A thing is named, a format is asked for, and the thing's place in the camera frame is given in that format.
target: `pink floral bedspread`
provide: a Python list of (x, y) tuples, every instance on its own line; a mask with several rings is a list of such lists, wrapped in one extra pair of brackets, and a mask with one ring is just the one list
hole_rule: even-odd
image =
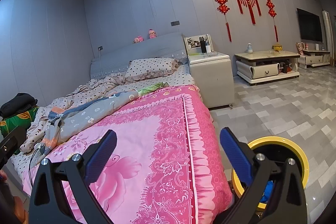
[[(57, 162), (83, 153), (108, 129), (117, 133), (117, 147), (90, 188), (115, 224), (210, 224), (231, 205), (212, 118), (196, 86), (142, 96), (47, 158)], [(37, 168), (31, 169), (33, 177)], [(74, 216), (85, 223), (69, 183), (63, 185)], [(24, 190), (31, 193), (28, 174)]]

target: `headboard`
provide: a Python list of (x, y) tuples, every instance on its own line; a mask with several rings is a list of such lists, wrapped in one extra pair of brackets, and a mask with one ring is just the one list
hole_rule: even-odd
[[(181, 32), (170, 33), (104, 54), (100, 57), (103, 75), (126, 71), (131, 60), (154, 57), (171, 58), (172, 56), (174, 58), (186, 57), (183, 38)], [(91, 79), (102, 77), (99, 58), (92, 60), (90, 76)]]

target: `flat screen tv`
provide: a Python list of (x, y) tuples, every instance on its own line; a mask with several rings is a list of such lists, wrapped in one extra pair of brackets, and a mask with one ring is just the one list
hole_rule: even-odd
[(322, 42), (320, 17), (299, 8), (297, 14), (301, 39)]

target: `gray patterned floor tile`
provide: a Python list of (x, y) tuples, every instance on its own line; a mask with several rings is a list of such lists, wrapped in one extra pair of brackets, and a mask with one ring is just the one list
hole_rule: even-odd
[[(308, 223), (313, 223), (336, 190), (336, 69), (299, 69), (300, 77), (249, 86), (235, 77), (232, 109), (212, 110), (216, 133), (229, 127), (242, 142), (279, 136), (305, 152), (310, 175), (305, 189)], [(231, 164), (221, 148), (229, 178)]]

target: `gray blanket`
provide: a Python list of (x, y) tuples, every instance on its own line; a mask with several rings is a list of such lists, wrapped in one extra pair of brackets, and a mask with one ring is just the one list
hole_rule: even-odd
[(48, 125), (42, 142), (35, 145), (35, 153), (31, 166), (38, 164), (56, 146), (66, 142), (72, 136), (111, 115), (122, 106), (138, 98), (136, 90), (121, 92), (118, 97), (97, 100), (75, 115), (65, 115), (55, 120), (54, 125)]

